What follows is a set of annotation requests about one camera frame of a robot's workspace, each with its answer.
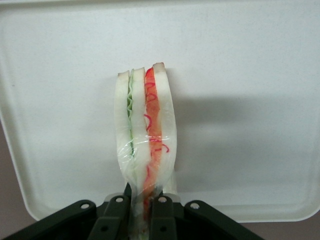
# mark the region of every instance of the white surface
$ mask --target white surface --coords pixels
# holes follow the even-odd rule
[[[183,203],[240,222],[320,205],[318,1],[0,4],[0,107],[29,213],[101,204],[124,181],[117,73],[164,62]]]

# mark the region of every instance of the plastic wrap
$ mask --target plastic wrap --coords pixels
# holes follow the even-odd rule
[[[177,128],[163,63],[118,74],[114,115],[118,162],[132,189],[132,232],[143,238],[150,202],[174,182]]]

